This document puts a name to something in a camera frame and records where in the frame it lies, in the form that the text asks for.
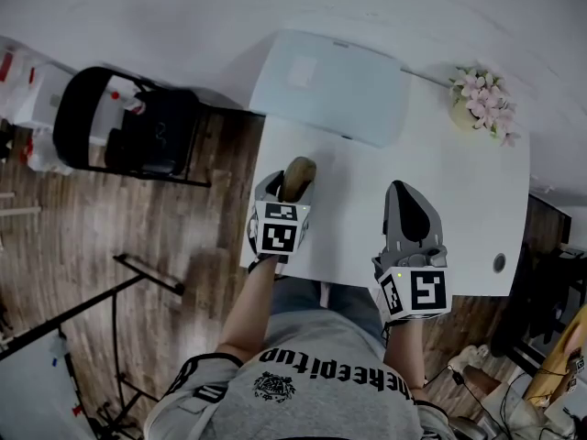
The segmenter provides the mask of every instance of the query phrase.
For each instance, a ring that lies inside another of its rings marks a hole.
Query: white wall
[[[440,81],[453,64],[487,63],[533,133],[533,173],[587,195],[587,0],[0,0],[0,14],[1,35],[75,69],[109,62],[245,106],[279,28],[356,42]]]

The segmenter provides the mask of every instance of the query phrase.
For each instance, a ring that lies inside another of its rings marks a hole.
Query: jeans
[[[351,285],[330,284],[328,309],[320,306],[320,282],[285,277],[273,284],[271,315],[305,310],[333,311],[383,344],[382,318],[369,290]]]

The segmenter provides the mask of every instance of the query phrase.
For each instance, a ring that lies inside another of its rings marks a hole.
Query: shoe
[[[448,367],[462,375],[463,370],[468,365],[480,369],[483,361],[489,355],[489,347],[486,344],[482,346],[466,346],[456,357],[449,360]]]

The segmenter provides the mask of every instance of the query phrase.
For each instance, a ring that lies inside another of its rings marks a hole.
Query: leg
[[[480,368],[472,367],[471,365],[467,365],[463,370],[462,374],[465,376],[465,379],[483,391],[485,394],[491,394],[499,386],[502,384],[501,381],[490,377],[487,373],[485,373]]]
[[[366,333],[383,342],[382,318],[368,289],[333,283],[330,287],[328,308],[343,315]]]
[[[320,282],[286,277],[273,283],[271,316],[320,308]]]

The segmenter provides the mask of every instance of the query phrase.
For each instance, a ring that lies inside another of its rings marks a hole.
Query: wooden floor
[[[141,282],[118,298],[122,370],[144,391],[161,396],[182,363],[214,348],[245,273],[238,267],[250,181],[262,118],[213,115],[196,143],[196,177],[209,172],[209,190],[76,171],[70,177],[38,174],[18,162],[27,131],[17,131],[11,160],[0,166],[0,192],[17,192],[0,206],[43,206],[39,216],[0,218],[0,301],[15,332],[28,329],[132,274],[112,256],[126,252],[184,282],[175,297]],[[560,240],[559,213],[530,200],[525,240],[541,250]],[[491,337],[505,298],[457,297],[450,315],[426,323],[426,372],[431,378],[468,344]],[[63,327],[83,403],[116,404],[110,303]],[[491,359],[486,370],[504,380],[513,366]],[[447,373],[429,394],[450,413],[471,415],[475,401]],[[130,391],[125,391],[127,399]],[[153,402],[131,416],[144,421]]]

